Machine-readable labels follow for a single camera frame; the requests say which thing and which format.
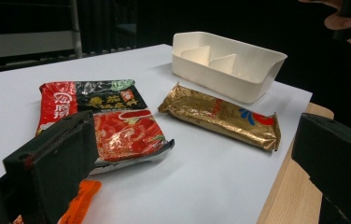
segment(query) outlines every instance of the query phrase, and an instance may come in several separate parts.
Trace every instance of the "wooden table edge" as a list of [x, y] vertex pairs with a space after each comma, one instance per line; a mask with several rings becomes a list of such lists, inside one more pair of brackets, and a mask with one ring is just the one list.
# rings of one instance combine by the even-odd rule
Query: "wooden table edge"
[[[309, 103], [306, 113], [330, 119], [334, 116], [332, 111], [313, 103]], [[291, 158], [292, 147], [293, 141], [260, 213], [259, 224], [318, 223], [322, 194]]]

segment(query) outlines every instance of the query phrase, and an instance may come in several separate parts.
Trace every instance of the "gold snack wrapper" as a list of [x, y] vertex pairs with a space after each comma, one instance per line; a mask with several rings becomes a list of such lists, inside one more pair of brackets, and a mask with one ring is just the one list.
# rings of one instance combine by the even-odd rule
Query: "gold snack wrapper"
[[178, 83], [158, 110], [265, 150], [277, 151], [280, 144], [281, 133], [275, 113], [263, 116]]

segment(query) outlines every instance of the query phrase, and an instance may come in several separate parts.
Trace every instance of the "white plastic tray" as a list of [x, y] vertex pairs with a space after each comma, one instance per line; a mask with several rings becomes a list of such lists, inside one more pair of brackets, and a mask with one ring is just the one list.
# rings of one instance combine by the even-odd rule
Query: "white plastic tray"
[[174, 35], [173, 73], [246, 104], [274, 82], [287, 55], [205, 32]]

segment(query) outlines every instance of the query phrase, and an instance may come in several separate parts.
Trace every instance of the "plastic wrapper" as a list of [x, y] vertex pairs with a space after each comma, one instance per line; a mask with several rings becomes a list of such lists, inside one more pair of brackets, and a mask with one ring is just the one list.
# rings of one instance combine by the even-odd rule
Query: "plastic wrapper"
[[176, 84], [159, 112], [265, 150], [278, 150], [280, 127], [276, 114], [263, 116], [239, 105]]
[[93, 112], [99, 159], [92, 174], [162, 158], [174, 146], [132, 79], [50, 82], [39, 89], [42, 102], [36, 134], [65, 116]]

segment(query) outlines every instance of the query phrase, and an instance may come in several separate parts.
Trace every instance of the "red instant noodle package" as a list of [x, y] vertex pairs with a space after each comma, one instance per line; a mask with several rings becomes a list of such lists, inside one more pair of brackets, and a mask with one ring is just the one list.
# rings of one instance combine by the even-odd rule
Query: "red instant noodle package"
[[164, 137], [132, 79], [50, 82], [39, 89], [36, 134], [65, 116], [93, 112], [99, 159], [91, 175], [161, 159], [175, 144]]

